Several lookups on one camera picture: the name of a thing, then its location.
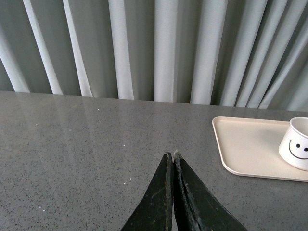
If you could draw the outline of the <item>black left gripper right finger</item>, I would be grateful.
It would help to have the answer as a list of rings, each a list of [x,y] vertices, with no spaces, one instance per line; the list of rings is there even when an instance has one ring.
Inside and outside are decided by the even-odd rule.
[[[179,231],[245,231],[180,153],[174,155],[174,209]]]

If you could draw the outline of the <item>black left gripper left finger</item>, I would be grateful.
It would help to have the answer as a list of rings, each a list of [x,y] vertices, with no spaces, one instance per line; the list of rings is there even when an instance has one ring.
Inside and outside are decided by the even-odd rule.
[[[174,167],[171,153],[165,153],[136,209],[123,231],[170,231],[172,229]]]

